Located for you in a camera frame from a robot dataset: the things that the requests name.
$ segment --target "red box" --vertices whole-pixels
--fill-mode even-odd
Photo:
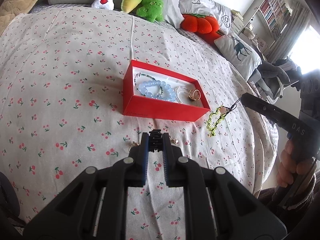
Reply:
[[[153,71],[194,84],[196,89],[201,93],[200,100],[203,107],[134,95],[133,67]],[[162,67],[150,65],[137,60],[131,60],[123,80],[123,115],[194,122],[208,111],[210,111],[209,104],[199,82],[196,79]]]

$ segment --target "cherry print bed sheet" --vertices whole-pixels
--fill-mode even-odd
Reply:
[[[0,44],[0,171],[25,221],[87,166],[113,165],[152,129],[177,138],[201,166],[224,166],[253,194],[271,171],[276,128],[241,104],[215,137],[209,114],[197,122],[121,114],[130,59],[198,79],[212,110],[252,92],[223,57],[175,30],[116,11],[50,8],[17,16]],[[126,239],[184,239],[184,225],[183,191],[166,187],[162,154],[150,153],[145,187],[129,189]]]

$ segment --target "person's sleeve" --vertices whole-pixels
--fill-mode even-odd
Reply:
[[[292,203],[286,211],[272,201],[272,195],[275,192],[275,188],[262,190],[258,200],[285,224],[289,233],[295,228],[309,209],[313,201],[313,188],[315,184],[316,176],[314,175],[308,188],[303,193],[293,198]]]

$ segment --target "person's hand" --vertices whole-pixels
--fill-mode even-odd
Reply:
[[[292,149],[293,149],[293,143],[291,140],[288,140],[287,143],[285,144],[284,150],[281,153],[281,162],[278,166],[278,173],[276,176],[277,183],[281,187],[287,187],[288,184],[293,183],[293,175],[292,175],[293,173],[297,173],[299,175],[307,174],[307,172],[310,170],[314,161],[313,159],[308,159],[296,164],[296,162],[291,158]],[[306,179],[302,183],[297,194],[300,194],[307,189],[313,177],[313,174],[315,173],[316,167],[317,165],[315,164],[312,171],[309,173],[309,175],[306,177]]]

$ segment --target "curtain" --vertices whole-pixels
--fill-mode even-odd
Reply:
[[[294,10],[278,41],[267,56],[268,62],[273,63],[277,59],[286,58],[298,40],[301,33],[306,29],[311,19],[309,9],[303,7],[299,2],[294,2]]]

